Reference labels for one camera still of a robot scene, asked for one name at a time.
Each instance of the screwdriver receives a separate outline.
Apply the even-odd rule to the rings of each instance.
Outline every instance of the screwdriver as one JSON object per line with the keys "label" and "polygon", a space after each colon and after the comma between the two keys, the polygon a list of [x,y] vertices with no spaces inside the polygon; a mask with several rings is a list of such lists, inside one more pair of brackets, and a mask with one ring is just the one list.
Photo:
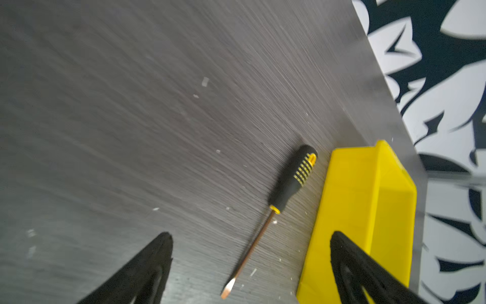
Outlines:
{"label": "screwdriver", "polygon": [[223,300],[226,299],[231,292],[233,285],[235,285],[236,279],[240,275],[251,253],[263,236],[263,233],[265,233],[265,231],[267,230],[270,221],[275,214],[279,215],[283,212],[290,197],[297,193],[304,186],[307,178],[311,174],[312,168],[314,167],[316,160],[317,152],[309,145],[301,146],[297,150],[295,155],[290,158],[287,166],[282,172],[282,175],[278,179],[272,194],[268,199],[268,203],[272,211],[270,212],[270,215],[265,221],[263,227],[258,232],[257,237],[255,238],[250,248],[241,260],[241,263],[236,268],[234,276],[231,277],[231,279],[228,281],[225,288],[223,289],[223,292],[221,293],[221,298]]}

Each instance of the black screwdriver handle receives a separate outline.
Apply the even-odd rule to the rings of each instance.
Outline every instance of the black screwdriver handle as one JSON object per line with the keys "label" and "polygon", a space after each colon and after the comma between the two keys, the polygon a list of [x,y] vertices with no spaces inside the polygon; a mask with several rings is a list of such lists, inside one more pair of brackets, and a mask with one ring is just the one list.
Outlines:
{"label": "black screwdriver handle", "polygon": [[317,151],[309,145],[303,145],[290,159],[282,176],[270,195],[270,209],[280,214],[292,195],[297,193],[307,181],[317,160]]}

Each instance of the yellow tray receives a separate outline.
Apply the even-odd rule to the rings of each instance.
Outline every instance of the yellow tray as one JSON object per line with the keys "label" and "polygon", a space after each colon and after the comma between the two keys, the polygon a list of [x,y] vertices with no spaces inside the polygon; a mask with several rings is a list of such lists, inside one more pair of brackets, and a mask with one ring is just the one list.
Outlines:
{"label": "yellow tray", "polygon": [[386,141],[332,152],[300,278],[300,304],[340,303],[330,239],[342,231],[405,286],[410,279],[417,189]]}

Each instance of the yellow plastic container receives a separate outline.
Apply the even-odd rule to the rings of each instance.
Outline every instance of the yellow plastic container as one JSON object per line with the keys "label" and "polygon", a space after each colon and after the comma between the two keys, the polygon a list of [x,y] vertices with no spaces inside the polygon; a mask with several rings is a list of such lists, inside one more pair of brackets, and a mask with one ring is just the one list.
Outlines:
{"label": "yellow plastic container", "polygon": [[417,189],[386,141],[332,152],[300,278],[300,304],[341,303],[330,239],[342,231],[405,286],[410,279]]}

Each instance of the screwdriver handle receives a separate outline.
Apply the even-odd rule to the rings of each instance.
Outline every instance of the screwdriver handle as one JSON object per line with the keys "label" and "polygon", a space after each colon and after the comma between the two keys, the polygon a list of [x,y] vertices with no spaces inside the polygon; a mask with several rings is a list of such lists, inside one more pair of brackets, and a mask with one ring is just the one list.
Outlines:
{"label": "screwdriver handle", "polygon": [[289,160],[287,167],[280,176],[277,185],[270,195],[270,209],[280,214],[285,209],[287,201],[302,188],[311,174],[317,160],[317,151],[309,145],[301,146]]}

